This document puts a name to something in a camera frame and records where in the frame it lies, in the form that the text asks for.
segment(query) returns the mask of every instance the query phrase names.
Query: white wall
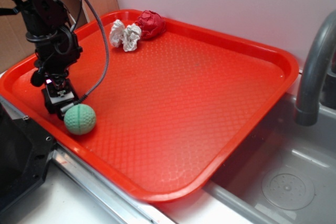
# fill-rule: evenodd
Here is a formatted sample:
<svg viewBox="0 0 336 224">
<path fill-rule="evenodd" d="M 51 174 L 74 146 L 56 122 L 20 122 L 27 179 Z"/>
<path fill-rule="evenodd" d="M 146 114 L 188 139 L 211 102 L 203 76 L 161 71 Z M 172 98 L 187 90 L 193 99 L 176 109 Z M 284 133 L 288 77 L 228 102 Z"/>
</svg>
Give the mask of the white wall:
<svg viewBox="0 0 336 224">
<path fill-rule="evenodd" d="M 162 16 L 282 48 L 301 68 L 336 0 L 118 0 L 120 9 Z"/>
</svg>

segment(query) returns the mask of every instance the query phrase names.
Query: red ball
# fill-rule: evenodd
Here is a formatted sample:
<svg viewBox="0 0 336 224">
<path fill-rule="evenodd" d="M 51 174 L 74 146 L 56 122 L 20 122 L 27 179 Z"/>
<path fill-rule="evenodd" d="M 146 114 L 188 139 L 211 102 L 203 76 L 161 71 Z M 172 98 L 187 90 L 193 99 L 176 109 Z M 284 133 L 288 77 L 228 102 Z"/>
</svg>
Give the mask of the red ball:
<svg viewBox="0 0 336 224">
<path fill-rule="evenodd" d="M 151 39 L 165 31 L 164 19 L 151 10 L 145 10 L 135 23 L 141 28 L 142 39 Z"/>
</svg>

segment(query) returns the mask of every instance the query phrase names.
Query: sink drain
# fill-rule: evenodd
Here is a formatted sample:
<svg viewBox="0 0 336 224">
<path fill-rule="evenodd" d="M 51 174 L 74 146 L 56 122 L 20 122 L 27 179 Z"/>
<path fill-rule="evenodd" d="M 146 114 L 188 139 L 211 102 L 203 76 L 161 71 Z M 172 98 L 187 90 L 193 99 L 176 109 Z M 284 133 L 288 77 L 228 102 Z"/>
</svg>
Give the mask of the sink drain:
<svg viewBox="0 0 336 224">
<path fill-rule="evenodd" d="M 270 203 L 285 210 L 301 209 L 314 198 L 313 182 L 290 168 L 271 170 L 264 177 L 262 188 Z"/>
</svg>

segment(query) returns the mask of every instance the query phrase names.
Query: tray rim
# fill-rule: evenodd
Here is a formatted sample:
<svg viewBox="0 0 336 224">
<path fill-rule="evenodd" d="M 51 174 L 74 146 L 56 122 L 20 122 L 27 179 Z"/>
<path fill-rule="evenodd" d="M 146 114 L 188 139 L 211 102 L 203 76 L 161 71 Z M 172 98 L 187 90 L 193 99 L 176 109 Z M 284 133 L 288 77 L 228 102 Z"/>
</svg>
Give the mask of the tray rim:
<svg viewBox="0 0 336 224">
<path fill-rule="evenodd" d="M 141 11 L 125 9 L 118 10 L 114 12 L 107 13 L 101 16 L 101 19 L 105 25 L 111 23 L 109 20 L 115 20 L 119 17 L 124 17 L 125 19 L 136 20 L 136 18 L 141 14 Z M 282 95 L 286 92 L 286 90 L 291 86 L 291 84 L 296 80 L 299 74 L 299 66 L 292 54 L 287 51 L 284 51 L 279 48 L 275 48 L 272 46 L 268 46 L 265 44 L 261 44 L 255 41 L 251 41 L 248 39 L 243 39 L 240 37 L 223 34 L 217 31 L 209 30 L 206 28 L 201 28 L 198 26 L 190 25 L 187 23 L 183 23 L 177 20 L 172 20 L 169 18 L 164 18 L 167 25 L 167 30 L 172 33 L 176 33 L 179 35 L 187 36 L 189 38 L 193 38 L 196 40 L 201 40 L 208 42 L 215 46 L 223 47 L 223 41 L 225 41 L 225 45 L 234 44 L 240 45 L 240 53 L 246 54 L 246 50 L 257 51 L 259 52 L 259 58 L 261 60 L 266 60 L 271 62 L 278 67 L 280 67 L 284 74 L 285 79 L 282 85 L 274 92 L 265 103 L 262 104 L 261 108 L 247 121 L 247 124 L 251 124 L 249 128 L 251 130 L 257 125 L 255 122 L 259 123 L 260 120 L 266 115 L 266 113 L 276 104 L 276 102 L 282 97 Z M 94 31 L 98 30 L 98 25 L 96 21 L 90 22 L 76 30 L 76 34 L 78 35 L 79 41 L 83 38 L 87 37 Z M 63 146 L 64 142 L 67 140 L 67 144 L 65 145 L 66 149 L 73 152 L 83 161 L 85 161 L 90 166 L 94 167 L 98 172 L 100 172 L 107 179 L 111 180 L 113 183 L 116 183 L 123 190 L 131 194 L 133 197 L 136 197 L 140 200 L 144 200 L 147 202 L 164 202 L 175 200 L 181 198 L 191 192 L 201 188 L 210 176 L 216 171 L 214 167 L 219 167 L 225 159 L 235 150 L 237 146 L 244 140 L 244 138 L 248 135 L 248 132 L 238 132 L 227 144 L 226 149 L 231 151 L 224 151 L 223 149 L 219 152 L 218 155 L 214 157 L 214 159 L 206 166 L 206 168 L 189 184 L 183 186 L 180 189 L 176 189 L 173 191 L 166 191 L 163 193 L 153 193 L 147 191 L 139 186 L 133 181 L 131 181 L 126 175 L 114 169 L 114 167 L 108 165 L 104 161 L 102 161 L 96 154 L 91 153 L 90 151 L 83 148 L 80 144 L 78 144 L 75 140 L 70 138 L 70 136 L 66 135 L 62 131 L 59 131 L 55 126 L 53 126 L 49 121 L 43 119 L 38 115 L 37 112 L 29 108 L 25 105 L 25 103 L 17 99 L 11 93 L 11 84 L 12 80 L 17 80 L 21 75 L 25 74 L 28 71 L 33 69 L 33 62 L 35 61 L 35 54 L 27 57 L 26 59 L 18 62 L 11 68 L 9 68 L 3 76 L 0 78 L 0 94 L 10 101 L 15 107 L 29 115 L 33 118 L 37 123 L 39 123 L 42 127 L 47 129 Z"/>
</svg>

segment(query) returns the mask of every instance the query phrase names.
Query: robotic arm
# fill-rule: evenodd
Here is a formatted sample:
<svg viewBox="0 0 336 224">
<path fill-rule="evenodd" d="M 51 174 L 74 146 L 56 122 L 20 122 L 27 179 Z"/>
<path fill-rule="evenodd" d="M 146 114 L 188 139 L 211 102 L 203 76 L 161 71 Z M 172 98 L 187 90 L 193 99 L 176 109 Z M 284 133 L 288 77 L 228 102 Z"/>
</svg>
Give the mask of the robotic arm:
<svg viewBox="0 0 336 224">
<path fill-rule="evenodd" d="M 0 15 L 21 12 L 29 42 L 35 44 L 37 70 L 31 84 L 45 88 L 42 93 L 49 113 L 57 113 L 62 120 L 61 108 L 78 100 L 70 80 L 68 68 L 77 62 L 82 48 L 70 28 L 67 9 L 60 0 L 12 0 L 14 9 L 0 8 Z"/>
</svg>

